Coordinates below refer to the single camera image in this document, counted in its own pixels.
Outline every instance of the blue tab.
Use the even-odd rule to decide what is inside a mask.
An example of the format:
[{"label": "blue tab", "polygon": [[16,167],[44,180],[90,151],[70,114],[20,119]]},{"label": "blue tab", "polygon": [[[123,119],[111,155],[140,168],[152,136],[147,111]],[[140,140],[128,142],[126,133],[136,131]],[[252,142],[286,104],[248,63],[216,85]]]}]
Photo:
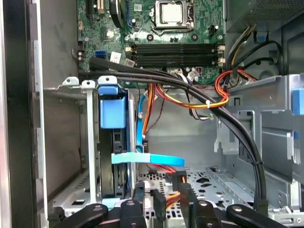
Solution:
[{"label": "blue tab", "polygon": [[304,115],[304,89],[293,91],[293,113],[294,115]]},{"label": "blue tab", "polygon": [[300,139],[300,133],[294,132],[294,139]]},{"label": "blue tab", "polygon": [[100,95],[118,95],[118,85],[102,85],[98,88]]},{"label": "blue tab", "polygon": [[149,153],[136,153],[136,152],[127,152],[127,153],[112,153],[112,164],[128,163],[128,162],[137,162],[137,163],[150,163],[150,154]]},{"label": "blue tab", "polygon": [[120,201],[120,198],[105,198],[102,200],[102,204],[106,205],[109,210],[111,210],[118,201]]},{"label": "blue tab", "polygon": [[100,127],[104,129],[126,127],[125,97],[100,101]]}]

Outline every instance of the red wire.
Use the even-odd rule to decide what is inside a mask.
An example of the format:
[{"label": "red wire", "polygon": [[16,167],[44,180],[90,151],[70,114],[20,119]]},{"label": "red wire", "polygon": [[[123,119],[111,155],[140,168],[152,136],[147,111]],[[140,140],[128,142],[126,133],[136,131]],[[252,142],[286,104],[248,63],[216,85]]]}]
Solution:
[{"label": "red wire", "polygon": [[172,170],[170,170],[170,169],[168,170],[165,166],[162,166],[162,165],[159,165],[159,164],[151,164],[151,165],[165,171],[166,173],[173,173]]}]

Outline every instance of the mounting hole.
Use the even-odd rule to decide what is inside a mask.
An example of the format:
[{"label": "mounting hole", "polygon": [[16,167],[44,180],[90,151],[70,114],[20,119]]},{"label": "mounting hole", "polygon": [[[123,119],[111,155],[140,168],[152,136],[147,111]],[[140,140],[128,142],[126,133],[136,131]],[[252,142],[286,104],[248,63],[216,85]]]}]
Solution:
[{"label": "mounting hole", "polygon": [[199,39],[199,37],[196,34],[192,34],[191,39],[192,39],[192,41],[197,41]]},{"label": "mounting hole", "polygon": [[148,41],[153,41],[154,40],[154,36],[152,34],[148,34],[147,35],[147,40]]},{"label": "mounting hole", "polygon": [[93,210],[94,210],[94,211],[100,211],[100,210],[102,210],[102,209],[103,209],[103,208],[102,208],[101,206],[98,205],[98,206],[95,206]]}]

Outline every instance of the green circuit board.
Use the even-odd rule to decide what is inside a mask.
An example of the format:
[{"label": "green circuit board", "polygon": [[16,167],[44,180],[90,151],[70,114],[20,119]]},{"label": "green circuit board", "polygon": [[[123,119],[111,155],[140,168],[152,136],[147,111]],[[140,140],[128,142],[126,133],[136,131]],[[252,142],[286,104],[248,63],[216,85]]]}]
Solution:
[{"label": "green circuit board", "polygon": [[[79,62],[79,68],[84,71],[89,71],[89,59],[97,50],[107,52],[108,60],[110,60],[111,52],[121,53],[120,64],[124,64],[127,55],[125,49],[131,44],[169,45],[172,43],[172,35],[178,36],[178,43],[224,43],[223,0],[194,0],[194,30],[166,33],[162,36],[151,31],[152,22],[149,13],[155,5],[155,0],[128,0],[128,19],[126,20],[135,19],[137,30],[127,25],[125,28],[117,28],[109,13],[109,0],[103,1],[104,13],[94,12],[93,20],[90,22],[86,15],[87,0],[78,0],[78,41],[82,41],[85,46],[83,61]],[[210,26],[218,26],[218,30],[212,37],[209,36]],[[147,40],[147,34],[153,34],[153,41]],[[191,39],[193,34],[198,36],[198,40]],[[217,66],[203,67],[199,83],[202,85],[212,83],[219,75],[219,71]]]}]

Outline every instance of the blue connector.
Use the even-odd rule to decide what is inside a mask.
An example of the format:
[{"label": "blue connector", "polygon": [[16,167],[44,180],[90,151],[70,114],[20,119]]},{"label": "blue connector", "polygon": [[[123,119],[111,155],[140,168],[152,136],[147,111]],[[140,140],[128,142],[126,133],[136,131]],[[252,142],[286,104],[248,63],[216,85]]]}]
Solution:
[{"label": "blue connector", "polygon": [[106,58],[106,51],[95,51],[95,57]]}]

